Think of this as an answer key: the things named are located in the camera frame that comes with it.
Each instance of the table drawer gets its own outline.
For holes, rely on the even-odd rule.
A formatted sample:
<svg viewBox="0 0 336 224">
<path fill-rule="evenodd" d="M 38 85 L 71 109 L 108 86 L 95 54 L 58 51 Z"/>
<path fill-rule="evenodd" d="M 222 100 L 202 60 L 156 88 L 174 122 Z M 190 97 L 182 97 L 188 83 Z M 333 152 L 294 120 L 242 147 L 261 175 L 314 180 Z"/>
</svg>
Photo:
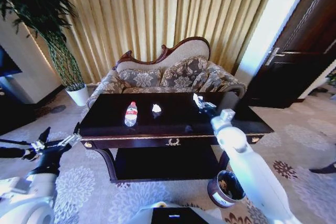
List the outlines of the table drawer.
<svg viewBox="0 0 336 224">
<path fill-rule="evenodd" d="M 163 137 L 163 138 L 135 138 L 135 139 L 107 139 L 88 138 L 82 139 L 82 144 L 87 149 L 95 148 L 137 148 L 137 147 L 177 147 L 188 145 L 218 144 L 214 136 L 206 137 Z"/>
</svg>

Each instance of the coffee table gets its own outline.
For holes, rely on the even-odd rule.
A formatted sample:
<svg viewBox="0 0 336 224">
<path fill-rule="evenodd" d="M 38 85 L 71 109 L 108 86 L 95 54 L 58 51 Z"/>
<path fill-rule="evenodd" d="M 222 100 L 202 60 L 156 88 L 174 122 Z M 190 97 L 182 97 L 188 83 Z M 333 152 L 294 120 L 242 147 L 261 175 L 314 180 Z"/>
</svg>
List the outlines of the coffee table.
<svg viewBox="0 0 336 224">
<path fill-rule="evenodd" d="M 235 93 L 197 94 L 217 105 L 219 113 L 233 109 L 232 124 L 246 133 L 250 144 L 273 132 Z M 127 127 L 124 116 L 132 101 L 138 118 Z M 160 115 L 152 112 L 155 103 Z M 225 152 L 217 162 L 210 118 L 199 112 L 193 93 L 101 94 L 81 122 L 80 134 L 86 149 L 102 155 L 113 183 L 209 179 L 228 164 Z M 109 148 L 118 148 L 115 159 Z"/>
</svg>

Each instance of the wall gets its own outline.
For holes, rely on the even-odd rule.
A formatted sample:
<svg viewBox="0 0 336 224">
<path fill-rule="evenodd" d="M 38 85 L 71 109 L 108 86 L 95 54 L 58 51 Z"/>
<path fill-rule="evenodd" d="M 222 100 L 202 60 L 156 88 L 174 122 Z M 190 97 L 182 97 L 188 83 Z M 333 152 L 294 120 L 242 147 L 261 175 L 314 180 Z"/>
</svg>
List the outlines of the wall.
<svg viewBox="0 0 336 224">
<path fill-rule="evenodd" d="M 249 84 L 300 0 L 268 0 L 235 77 Z"/>
<path fill-rule="evenodd" d="M 27 27 L 21 24 L 19 33 L 15 34 L 12 27 L 15 17 L 8 15 L 6 19 L 0 20 L 0 44 L 22 73 L 1 77 L 0 81 L 21 101 L 37 103 L 60 86 L 60 80 L 35 40 L 31 36 L 26 38 L 29 34 Z"/>
</svg>

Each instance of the dark wooden door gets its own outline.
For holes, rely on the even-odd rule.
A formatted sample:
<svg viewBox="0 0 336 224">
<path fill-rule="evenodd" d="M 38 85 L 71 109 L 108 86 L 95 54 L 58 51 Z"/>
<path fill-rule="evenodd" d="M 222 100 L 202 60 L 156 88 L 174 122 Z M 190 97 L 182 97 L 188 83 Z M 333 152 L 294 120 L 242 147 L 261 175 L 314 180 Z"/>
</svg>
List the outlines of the dark wooden door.
<svg viewBox="0 0 336 224">
<path fill-rule="evenodd" d="M 336 0 L 300 0 L 248 87 L 250 105 L 289 107 L 336 58 L 335 39 Z"/>
</svg>

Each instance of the carpet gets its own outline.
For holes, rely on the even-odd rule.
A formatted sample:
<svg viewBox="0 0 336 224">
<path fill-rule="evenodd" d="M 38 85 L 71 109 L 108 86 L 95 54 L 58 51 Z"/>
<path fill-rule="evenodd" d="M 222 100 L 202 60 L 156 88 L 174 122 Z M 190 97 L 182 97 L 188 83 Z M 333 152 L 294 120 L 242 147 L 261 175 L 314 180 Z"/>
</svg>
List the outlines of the carpet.
<svg viewBox="0 0 336 224">
<path fill-rule="evenodd" d="M 252 148 L 279 179 L 292 212 L 303 223 L 336 223 L 336 174 L 308 170 L 325 167 L 336 158 L 336 101 L 329 97 L 319 93 L 286 109 L 253 108 L 275 132 Z M 71 134 L 88 111 L 76 106 L 65 91 L 46 107 L 35 122 L 1 138 L 32 142 L 51 126 L 49 139 L 58 140 Z M 221 149 L 214 145 L 213 150 L 219 158 Z M 0 179 L 25 176 L 35 166 L 36 161 L 0 159 Z M 207 194 L 207 180 L 111 184 L 102 157 L 81 143 L 64 154 L 60 171 L 55 223 L 125 223 L 141 207 L 157 201 L 201 208 L 231 224 L 267 223 L 248 199 L 218 208 Z"/>
</svg>

